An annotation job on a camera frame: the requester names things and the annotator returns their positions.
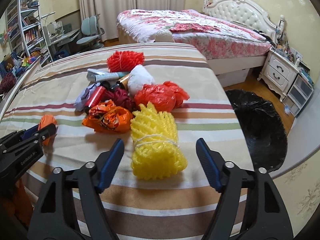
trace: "chair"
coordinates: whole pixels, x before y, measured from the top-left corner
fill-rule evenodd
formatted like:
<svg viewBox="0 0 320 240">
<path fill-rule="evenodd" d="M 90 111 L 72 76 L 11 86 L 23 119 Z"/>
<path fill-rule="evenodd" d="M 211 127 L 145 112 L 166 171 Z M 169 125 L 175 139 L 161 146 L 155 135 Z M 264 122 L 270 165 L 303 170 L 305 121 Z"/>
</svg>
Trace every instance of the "chair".
<svg viewBox="0 0 320 240">
<path fill-rule="evenodd" d="M 88 17 L 82 21 L 81 32 L 86 35 L 77 41 L 78 45 L 89 45 L 88 49 L 100 49 L 103 44 L 99 43 L 101 41 L 101 36 L 105 33 L 104 29 L 98 25 L 99 14 L 95 16 Z"/>
</svg>

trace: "striped bed sheet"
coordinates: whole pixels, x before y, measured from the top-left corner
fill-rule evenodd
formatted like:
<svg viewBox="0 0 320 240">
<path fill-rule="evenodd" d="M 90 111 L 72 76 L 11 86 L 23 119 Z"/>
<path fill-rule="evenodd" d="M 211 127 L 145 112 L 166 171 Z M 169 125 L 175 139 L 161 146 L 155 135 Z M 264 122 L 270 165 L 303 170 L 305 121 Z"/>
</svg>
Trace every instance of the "striped bed sheet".
<svg viewBox="0 0 320 240">
<path fill-rule="evenodd" d="M 171 80 L 190 95 L 172 112 L 179 145 L 188 160 L 183 172 L 163 180 L 137 180 L 130 168 L 130 133 L 95 133 L 81 125 L 85 114 L 75 112 L 73 103 L 88 85 L 86 70 L 105 69 L 106 59 L 116 50 L 144 52 L 144 65 L 157 83 Z M 209 186 L 196 156 L 198 138 L 204 138 L 212 150 L 240 168 L 253 169 L 244 135 L 224 90 L 204 56 L 188 44 L 119 45 L 55 61 L 39 70 L 17 94 L 0 123 L 0 136 L 36 125 L 43 114 L 55 116 L 58 130 L 54 142 L 44 146 L 44 156 L 23 176 L 24 185 L 35 199 L 54 167 L 77 169 L 108 151 L 116 138 L 124 140 L 124 156 L 112 184 L 100 195 L 120 239 L 201 238 L 220 194 Z M 79 226 L 88 234 L 75 189 L 73 196 Z M 246 190 L 242 190 L 233 233 L 240 230 L 245 200 Z"/>
</svg>

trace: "white headboard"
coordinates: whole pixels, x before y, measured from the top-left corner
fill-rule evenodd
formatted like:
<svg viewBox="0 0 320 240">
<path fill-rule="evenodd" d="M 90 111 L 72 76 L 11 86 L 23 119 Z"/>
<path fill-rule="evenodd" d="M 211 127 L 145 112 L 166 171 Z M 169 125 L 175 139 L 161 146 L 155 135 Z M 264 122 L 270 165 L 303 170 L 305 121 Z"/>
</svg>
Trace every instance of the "white headboard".
<svg viewBox="0 0 320 240">
<path fill-rule="evenodd" d="M 238 22 L 263 31 L 275 44 L 285 27 L 283 15 L 280 16 L 277 26 L 270 21 L 268 13 L 251 0 L 204 0 L 204 12 L 215 18 Z"/>
</svg>

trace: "orange plastic bag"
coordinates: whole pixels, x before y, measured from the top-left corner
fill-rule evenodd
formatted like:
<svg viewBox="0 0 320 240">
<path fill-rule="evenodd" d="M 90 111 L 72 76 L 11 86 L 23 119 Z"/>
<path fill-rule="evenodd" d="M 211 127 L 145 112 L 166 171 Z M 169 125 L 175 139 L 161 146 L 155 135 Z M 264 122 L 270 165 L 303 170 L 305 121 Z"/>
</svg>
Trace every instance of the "orange plastic bag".
<svg viewBox="0 0 320 240">
<path fill-rule="evenodd" d="M 171 81 L 166 81 L 162 85 L 145 84 L 134 97 L 137 105 L 146 106 L 148 102 L 151 102 L 158 112 L 171 112 L 187 99 L 189 99 L 188 93 Z"/>
<path fill-rule="evenodd" d="M 15 215 L 22 223 L 29 226 L 33 207 L 22 184 L 22 179 L 19 179 L 15 184 L 13 197 L 11 199 L 0 197 L 0 203 L 10 217 Z"/>
<path fill-rule="evenodd" d="M 43 127 L 51 123 L 54 123 L 55 125 L 57 125 L 56 119 L 51 114 L 45 114 L 44 116 L 41 117 L 40 123 L 38 125 L 38 130 L 42 129 Z M 50 138 L 44 140 L 42 144 L 48 145 L 49 141 L 50 141 Z"/>
<path fill-rule="evenodd" d="M 125 133 L 130 130 L 131 112 L 116 106 L 112 100 L 100 103 L 89 110 L 89 116 L 82 125 L 93 128 L 95 132 Z"/>
</svg>

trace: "drawer handle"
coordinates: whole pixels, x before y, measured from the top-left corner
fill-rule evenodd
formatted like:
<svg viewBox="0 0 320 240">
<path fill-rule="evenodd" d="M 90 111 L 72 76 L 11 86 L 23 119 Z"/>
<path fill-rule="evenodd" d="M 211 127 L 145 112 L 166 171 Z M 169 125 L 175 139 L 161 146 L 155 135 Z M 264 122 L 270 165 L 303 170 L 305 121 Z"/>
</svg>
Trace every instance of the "drawer handle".
<svg viewBox="0 0 320 240">
<path fill-rule="evenodd" d="M 276 75 L 273 73 L 273 76 L 275 77 L 275 78 L 277 78 L 277 79 L 280 79 L 280 77 L 276 77 Z"/>
<path fill-rule="evenodd" d="M 281 71 L 283 72 L 283 69 L 282 69 L 282 67 L 280 67 L 280 66 L 278 66 L 278 65 L 277 65 L 277 68 L 281 68 Z"/>
</svg>

